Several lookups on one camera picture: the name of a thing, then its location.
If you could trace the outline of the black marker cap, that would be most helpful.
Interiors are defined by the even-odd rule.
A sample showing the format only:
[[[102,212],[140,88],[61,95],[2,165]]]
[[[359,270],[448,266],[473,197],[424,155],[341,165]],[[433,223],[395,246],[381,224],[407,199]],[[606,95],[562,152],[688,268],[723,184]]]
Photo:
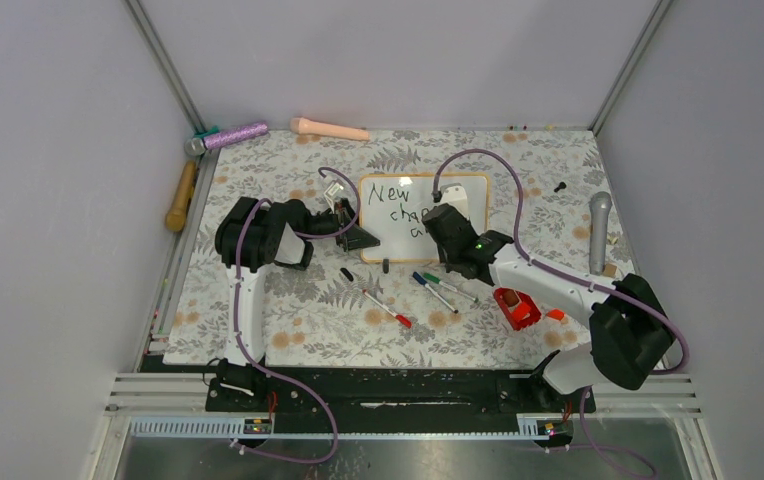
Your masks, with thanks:
[[[343,275],[343,276],[344,276],[344,277],[345,277],[345,278],[346,278],[348,281],[350,281],[350,282],[353,282],[353,281],[354,281],[354,276],[353,276],[353,274],[352,274],[352,273],[351,273],[351,272],[350,272],[350,271],[349,271],[347,268],[341,268],[341,269],[340,269],[340,272],[342,273],[342,275]]]

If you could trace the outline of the yellow framed whiteboard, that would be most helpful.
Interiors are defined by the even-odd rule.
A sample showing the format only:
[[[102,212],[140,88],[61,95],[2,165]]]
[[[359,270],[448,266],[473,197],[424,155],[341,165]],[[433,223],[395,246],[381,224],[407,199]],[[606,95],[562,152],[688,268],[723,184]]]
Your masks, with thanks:
[[[422,223],[433,207],[434,176],[422,174],[371,174],[359,181],[360,226],[380,241],[365,248],[367,263],[385,259],[392,263],[426,263],[438,260],[437,246]],[[439,187],[458,186],[468,200],[469,219],[478,233],[489,226],[491,182],[483,173],[444,174]]]

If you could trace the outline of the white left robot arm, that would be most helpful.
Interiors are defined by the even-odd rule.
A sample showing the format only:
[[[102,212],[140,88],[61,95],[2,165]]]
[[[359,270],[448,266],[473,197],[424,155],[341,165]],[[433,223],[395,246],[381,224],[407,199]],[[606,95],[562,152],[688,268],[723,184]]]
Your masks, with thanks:
[[[377,247],[381,241],[355,221],[346,199],[314,213],[301,200],[270,204],[242,197],[215,233],[214,247],[229,285],[229,331],[224,358],[246,366],[260,362],[266,347],[263,332],[266,276],[275,267],[304,271],[317,239],[333,238],[350,252]]]

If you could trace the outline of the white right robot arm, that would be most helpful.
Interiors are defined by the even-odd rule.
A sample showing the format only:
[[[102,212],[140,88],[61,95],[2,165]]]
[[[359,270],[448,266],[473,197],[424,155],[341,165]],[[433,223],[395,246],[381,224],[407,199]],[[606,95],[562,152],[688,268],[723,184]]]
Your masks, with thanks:
[[[588,328],[588,343],[554,352],[537,367],[531,396],[541,410],[559,410],[571,393],[589,385],[639,389],[676,339],[656,295],[638,275],[611,280],[525,257],[512,237],[477,233],[449,204],[435,206],[422,222],[446,271],[527,294]]]

